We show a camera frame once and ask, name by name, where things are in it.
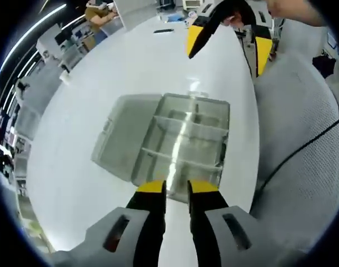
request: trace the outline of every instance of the person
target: person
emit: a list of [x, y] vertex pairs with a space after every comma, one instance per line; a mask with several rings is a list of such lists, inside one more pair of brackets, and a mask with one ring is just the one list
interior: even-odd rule
[[[325, 26], [325, 21], [317, 10], [307, 0], [265, 0], [267, 8], [273, 18], [287, 18], [303, 22], [310, 26]], [[244, 24], [239, 9], [234, 10], [231, 16], [225, 18], [222, 24], [242, 28]]]
[[0, 171], [4, 172], [5, 167], [9, 167], [11, 170], [14, 170], [13, 160], [8, 155], [1, 155], [0, 153]]
[[16, 84], [15, 84], [15, 98], [16, 101], [18, 102], [19, 106], [22, 107], [23, 102], [24, 102], [24, 92], [26, 90], [27, 87], [29, 87], [28, 84], [23, 84], [21, 82], [21, 79], [18, 79]]
[[256, 21], [254, 12], [245, 0], [227, 1], [222, 8], [230, 10], [231, 13], [222, 21], [224, 26], [242, 28], [244, 25], [251, 25]]
[[90, 22], [96, 45], [107, 38], [101, 27], [118, 16], [115, 5], [111, 9], [102, 0], [89, 0], [86, 11], [86, 20]]

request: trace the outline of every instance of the office chair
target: office chair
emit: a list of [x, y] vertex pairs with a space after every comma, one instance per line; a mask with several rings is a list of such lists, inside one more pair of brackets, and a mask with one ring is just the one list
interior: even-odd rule
[[[291, 153], [339, 119], [323, 77], [299, 55], [283, 55], [255, 84], [261, 188]], [[280, 244], [307, 251], [339, 208], [339, 125], [289, 159], [253, 203], [251, 214]]]

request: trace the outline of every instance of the human hand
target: human hand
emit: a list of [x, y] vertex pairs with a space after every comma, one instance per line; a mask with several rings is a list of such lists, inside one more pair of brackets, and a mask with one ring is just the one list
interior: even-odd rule
[[112, 20], [112, 19], [114, 19], [114, 18], [117, 17], [117, 16], [118, 16], [118, 14], [117, 14], [117, 13], [114, 13], [114, 12], [110, 12], [110, 13], [107, 15], [107, 17], [108, 17], [109, 20]]
[[118, 10], [116, 9], [115, 5], [113, 6], [113, 8], [111, 9], [111, 12], [118, 14]]
[[268, 12], [272, 17], [279, 17], [282, 10], [282, 1], [266, 0]]
[[234, 16], [229, 16], [223, 20], [224, 26], [232, 26], [234, 28], [242, 28], [244, 26], [239, 12], [235, 12]]

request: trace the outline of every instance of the desk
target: desk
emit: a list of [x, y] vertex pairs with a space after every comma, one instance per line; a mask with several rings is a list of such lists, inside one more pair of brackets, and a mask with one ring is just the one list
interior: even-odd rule
[[[153, 34], [174, 28], [172, 33]], [[220, 191], [229, 205], [249, 211], [256, 186], [259, 131], [255, 93], [240, 43], [220, 26], [192, 60], [184, 23], [152, 18], [118, 31], [72, 70], [39, 123], [28, 161], [27, 188], [37, 219], [56, 250], [84, 240], [86, 229], [136, 187], [91, 161], [99, 133], [121, 95], [205, 92], [231, 105], [230, 132]], [[196, 266], [188, 206], [167, 199], [159, 266]]]

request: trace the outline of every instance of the wall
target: wall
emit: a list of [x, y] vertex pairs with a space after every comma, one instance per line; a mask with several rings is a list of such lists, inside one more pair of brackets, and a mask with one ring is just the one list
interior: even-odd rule
[[176, 7], [183, 7], [183, 0], [176, 0], [175, 4], [176, 4]]
[[127, 31], [156, 15], [154, 0], [115, 0], [120, 19]]
[[313, 57], [320, 55], [326, 32], [326, 27], [312, 27], [287, 19], [282, 29], [278, 52], [295, 51], [311, 62]]

